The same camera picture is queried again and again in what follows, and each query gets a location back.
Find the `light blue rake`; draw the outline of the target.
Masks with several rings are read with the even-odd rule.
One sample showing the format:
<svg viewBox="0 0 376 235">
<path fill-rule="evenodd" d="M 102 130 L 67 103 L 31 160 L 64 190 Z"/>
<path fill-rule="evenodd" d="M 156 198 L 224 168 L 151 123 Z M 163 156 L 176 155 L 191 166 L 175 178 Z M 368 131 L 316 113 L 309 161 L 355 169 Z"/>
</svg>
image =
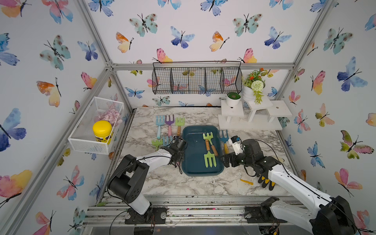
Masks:
<svg viewBox="0 0 376 235">
<path fill-rule="evenodd" d="M 170 144 L 170 142 L 171 142 L 169 136 L 164 136 L 164 137 L 162 137 L 162 140 L 163 140 L 163 144 L 162 144 L 162 146 L 168 146 L 168 145 Z"/>
</svg>

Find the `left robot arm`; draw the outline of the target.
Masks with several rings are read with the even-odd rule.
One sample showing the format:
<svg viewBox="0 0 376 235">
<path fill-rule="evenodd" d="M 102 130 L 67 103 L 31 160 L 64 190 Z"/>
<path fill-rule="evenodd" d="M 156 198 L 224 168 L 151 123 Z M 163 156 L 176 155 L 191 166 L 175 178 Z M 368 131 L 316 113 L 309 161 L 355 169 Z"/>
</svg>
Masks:
<svg viewBox="0 0 376 235">
<path fill-rule="evenodd" d="M 108 194 L 126 203 L 136 214 L 145 216 L 152 210 L 151 203 L 142 194 L 148 174 L 162 166 L 180 167 L 187 142 L 175 136 L 171 143 L 151 154 L 123 157 L 107 183 Z"/>
</svg>

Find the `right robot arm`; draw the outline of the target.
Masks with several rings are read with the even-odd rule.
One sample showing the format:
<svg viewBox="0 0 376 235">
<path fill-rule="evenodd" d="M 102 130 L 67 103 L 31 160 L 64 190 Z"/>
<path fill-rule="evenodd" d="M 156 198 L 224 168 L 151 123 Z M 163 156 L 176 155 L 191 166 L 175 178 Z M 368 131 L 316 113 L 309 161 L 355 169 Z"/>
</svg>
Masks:
<svg viewBox="0 0 376 235">
<path fill-rule="evenodd" d="M 251 167 L 256 176 L 276 183 L 305 208 L 270 197 L 261 205 L 263 220 L 279 219 L 292 223 L 313 235 L 356 235 L 357 227 L 350 205 L 341 196 L 332 197 L 311 186 L 271 156 L 264 156 L 257 140 L 241 141 L 237 136 L 229 143 L 234 151 L 219 157 L 225 167 Z"/>
</svg>

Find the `teal fork yellow handle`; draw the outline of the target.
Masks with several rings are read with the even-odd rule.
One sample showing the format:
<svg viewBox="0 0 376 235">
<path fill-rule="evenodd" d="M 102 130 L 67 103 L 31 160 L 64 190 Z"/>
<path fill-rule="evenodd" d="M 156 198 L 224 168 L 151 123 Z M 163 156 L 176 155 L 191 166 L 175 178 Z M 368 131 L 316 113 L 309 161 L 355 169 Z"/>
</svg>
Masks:
<svg viewBox="0 0 376 235">
<path fill-rule="evenodd" d="M 228 146 L 227 146 L 227 142 L 229 140 L 228 131 L 227 130 L 221 130 L 221 134 L 220 134 L 219 138 L 223 142 L 224 153 L 228 154 L 229 153 L 229 149 L 228 149 Z"/>
</svg>

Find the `purple rake pink handle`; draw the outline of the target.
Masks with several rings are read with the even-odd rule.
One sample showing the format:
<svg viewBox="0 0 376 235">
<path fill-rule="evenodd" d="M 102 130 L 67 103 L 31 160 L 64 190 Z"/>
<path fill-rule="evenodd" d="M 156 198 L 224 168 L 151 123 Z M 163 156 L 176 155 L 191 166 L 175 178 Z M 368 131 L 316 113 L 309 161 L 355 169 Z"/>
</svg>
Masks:
<svg viewBox="0 0 376 235">
<path fill-rule="evenodd" d="M 175 122 L 175 117 L 174 115 L 168 115 L 165 116 L 165 124 L 168 126 L 168 136 L 172 137 L 172 125 Z"/>
</svg>

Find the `teal plastic storage box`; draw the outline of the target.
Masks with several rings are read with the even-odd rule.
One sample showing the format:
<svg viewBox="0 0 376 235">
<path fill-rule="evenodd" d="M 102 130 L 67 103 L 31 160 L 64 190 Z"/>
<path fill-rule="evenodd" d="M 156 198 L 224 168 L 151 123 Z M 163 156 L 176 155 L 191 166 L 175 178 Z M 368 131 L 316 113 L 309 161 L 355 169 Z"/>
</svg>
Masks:
<svg viewBox="0 0 376 235">
<path fill-rule="evenodd" d="M 182 138 L 187 142 L 184 160 L 182 163 L 183 172 L 191 177 L 209 177 L 217 176 L 224 170 L 223 163 L 216 159 L 216 167 L 206 168 L 204 154 L 207 153 L 203 134 L 213 133 L 211 140 L 216 147 L 219 155 L 222 155 L 220 140 L 218 137 L 218 129 L 212 125 L 194 125 L 187 126 L 183 130 Z"/>
</svg>

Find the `green rake wooden handle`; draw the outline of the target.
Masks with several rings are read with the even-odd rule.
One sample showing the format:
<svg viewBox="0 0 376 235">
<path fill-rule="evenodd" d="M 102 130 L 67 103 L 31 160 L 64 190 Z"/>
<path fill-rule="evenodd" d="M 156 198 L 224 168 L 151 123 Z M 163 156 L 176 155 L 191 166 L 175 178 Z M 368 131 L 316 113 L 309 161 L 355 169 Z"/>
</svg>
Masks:
<svg viewBox="0 0 376 235">
<path fill-rule="evenodd" d="M 213 142 L 212 142 L 212 139 L 213 139 L 213 133 L 212 133 L 212 132 L 210 132 L 210 133 L 206 133 L 206 134 L 204 133 L 204 134 L 203 134 L 203 139 L 209 141 L 210 146 L 211 146 L 211 148 L 212 148 L 212 150 L 213 150 L 214 155 L 215 155 L 216 157 L 218 157 L 218 152 L 217 152 L 216 147 L 214 146 L 214 144 L 213 144 Z"/>
</svg>

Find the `light blue fork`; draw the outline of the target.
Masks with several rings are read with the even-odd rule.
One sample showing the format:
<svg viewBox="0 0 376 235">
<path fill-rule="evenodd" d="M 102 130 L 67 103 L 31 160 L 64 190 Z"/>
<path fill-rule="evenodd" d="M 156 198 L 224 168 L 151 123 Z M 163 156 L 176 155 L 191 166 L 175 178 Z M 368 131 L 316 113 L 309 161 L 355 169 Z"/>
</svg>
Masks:
<svg viewBox="0 0 376 235">
<path fill-rule="evenodd" d="M 156 116 L 156 125 L 158 127 L 157 131 L 157 139 L 161 139 L 161 130 L 162 126 L 165 124 L 165 116 L 164 115 L 158 115 Z"/>
</svg>

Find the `green wide fork wooden handle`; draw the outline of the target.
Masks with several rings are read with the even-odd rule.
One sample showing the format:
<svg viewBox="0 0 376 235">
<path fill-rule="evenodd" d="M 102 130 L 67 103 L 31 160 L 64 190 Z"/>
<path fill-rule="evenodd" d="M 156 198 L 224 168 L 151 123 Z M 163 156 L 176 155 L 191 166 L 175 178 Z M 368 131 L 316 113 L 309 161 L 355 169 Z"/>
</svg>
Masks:
<svg viewBox="0 0 376 235">
<path fill-rule="evenodd" d="M 177 126 L 177 136 L 181 136 L 182 128 L 185 125 L 185 118 L 184 117 L 177 117 L 175 120 L 175 125 Z"/>
</svg>

